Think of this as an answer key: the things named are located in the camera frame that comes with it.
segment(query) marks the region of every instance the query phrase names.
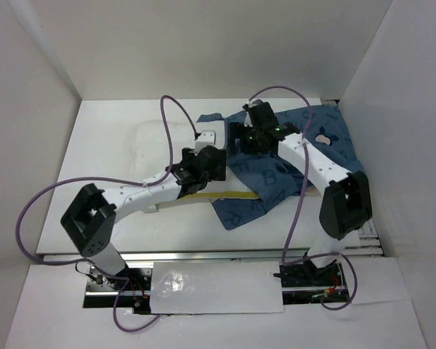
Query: purple cable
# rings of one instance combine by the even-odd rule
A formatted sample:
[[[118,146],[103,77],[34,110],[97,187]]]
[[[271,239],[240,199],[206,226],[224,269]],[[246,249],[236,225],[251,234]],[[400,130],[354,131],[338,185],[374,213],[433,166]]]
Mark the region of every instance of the purple cable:
[[[255,93],[254,95],[252,95],[249,98],[249,101],[252,101],[256,96],[260,95],[261,93],[263,93],[265,91],[268,91],[269,89],[285,89],[287,91],[291,91],[291,92],[295,93],[296,95],[298,95],[299,97],[301,97],[302,100],[305,102],[305,104],[307,104],[307,108],[308,108],[308,120],[307,120],[307,123],[305,124],[304,129],[302,130],[302,139],[304,139],[305,135],[307,134],[307,130],[308,130],[309,126],[310,126],[310,122],[312,122],[312,117],[313,117],[312,106],[310,105],[310,103],[307,100],[307,98],[305,98],[305,96],[302,93],[296,91],[295,89],[292,89],[291,87],[286,87],[286,86],[281,86],[281,85],[274,85],[274,86],[265,87],[264,89],[259,90],[257,93]],[[297,204],[296,214],[294,215],[294,219],[292,220],[291,227],[289,228],[288,237],[286,238],[286,242],[285,242],[284,247],[283,247],[283,252],[281,253],[281,264],[282,265],[294,265],[294,264],[306,262],[308,260],[314,260],[315,258],[341,255],[346,260],[347,264],[349,265],[349,267],[350,267],[350,269],[352,271],[353,278],[354,278],[354,289],[352,291],[352,294],[350,295],[350,298],[348,299],[348,301],[346,301],[346,303],[344,303],[343,305],[340,305],[339,307],[336,307],[336,308],[331,308],[331,307],[326,306],[323,303],[323,298],[320,301],[321,305],[325,309],[328,309],[328,310],[341,310],[341,309],[344,309],[345,307],[347,307],[349,304],[352,303],[352,301],[354,300],[355,295],[357,294],[357,289],[358,289],[357,273],[355,272],[354,266],[352,265],[352,263],[350,262],[350,260],[347,258],[346,255],[344,255],[342,253],[338,253],[338,252],[329,252],[329,253],[322,253],[322,254],[314,254],[312,256],[307,256],[307,257],[299,258],[298,260],[294,260],[292,262],[286,262],[287,251],[289,249],[289,244],[291,243],[292,236],[293,236],[294,231],[296,229],[297,222],[299,221],[300,212],[302,210],[302,204],[304,203],[305,191],[307,190],[307,184],[308,184],[309,154],[308,154],[307,144],[305,142],[302,142],[302,146],[304,148],[304,154],[305,154],[304,179],[302,180],[302,189],[300,191],[300,198],[299,198],[299,203]]]
[[[29,260],[32,260],[33,262],[35,262],[37,264],[41,264],[41,265],[70,265],[70,264],[77,263],[77,262],[88,262],[90,264],[93,264],[93,262],[90,259],[88,259],[88,258],[78,258],[77,260],[68,260],[68,261],[46,261],[46,260],[43,260],[43,259],[41,259],[41,258],[39,258],[39,257],[37,257],[37,256],[35,256],[33,254],[31,254],[24,247],[23,240],[21,239],[21,225],[23,223],[24,216],[28,212],[30,207],[34,204],[34,202],[36,202],[45,193],[48,193],[52,189],[55,189],[55,188],[60,187],[62,185],[66,185],[66,184],[74,183],[74,182],[86,182],[86,181],[96,181],[96,180],[98,180],[98,181],[102,181],[102,182],[112,182],[112,183],[120,183],[120,184],[125,184],[125,185],[135,185],[135,186],[142,187],[142,186],[145,186],[145,185],[147,185],[147,186],[157,185],[157,184],[163,182],[168,177],[168,175],[171,172],[171,167],[173,166],[173,144],[172,144],[172,141],[171,141],[171,135],[169,133],[168,123],[166,121],[166,115],[165,115],[165,109],[164,109],[164,101],[166,99],[171,100],[177,106],[179,106],[179,108],[182,110],[182,112],[187,117],[187,120],[190,122],[190,125],[193,128],[194,134],[195,135],[197,134],[197,129],[195,128],[192,119],[190,118],[189,114],[184,109],[184,107],[182,107],[182,105],[177,100],[175,100],[173,97],[168,96],[168,95],[164,95],[160,99],[160,112],[161,112],[161,118],[163,120],[163,125],[165,126],[166,139],[168,140],[168,148],[169,148],[169,165],[168,165],[168,168],[166,169],[165,175],[162,178],[160,178],[159,180],[156,180],[155,182],[150,182],[150,183],[132,182],[130,180],[118,180],[116,178],[110,178],[110,177],[76,177],[76,178],[70,178],[69,180],[62,180],[60,182],[56,182],[54,184],[51,184],[51,185],[45,187],[44,189],[39,191],[36,195],[34,195],[32,197],[32,199],[29,200],[29,202],[23,207],[23,210],[21,211],[21,213],[18,216],[18,219],[16,221],[16,226],[15,226],[16,243],[17,243],[17,246],[20,249],[20,251]],[[128,332],[128,333],[141,331],[141,330],[149,327],[151,324],[153,324],[155,321],[157,321],[160,318],[160,316],[157,315],[151,321],[149,321],[145,325],[143,325],[143,326],[141,326],[139,328],[136,328],[136,329],[127,329],[125,327],[122,327],[122,325],[120,325],[120,323],[118,322],[118,319],[116,317],[116,308],[117,308],[119,296],[122,293],[122,291],[126,288],[126,285],[129,283],[129,278],[123,278],[123,277],[119,277],[119,276],[110,275],[109,273],[106,273],[105,271],[103,271],[100,268],[98,268],[96,265],[94,265],[94,268],[96,268],[99,272],[101,272],[102,274],[104,274],[104,275],[106,275],[106,276],[108,276],[110,278],[115,278],[115,279],[118,279],[118,280],[126,280],[125,284],[121,287],[120,291],[116,295],[115,302],[113,303],[113,320],[115,322],[115,325],[121,331]]]

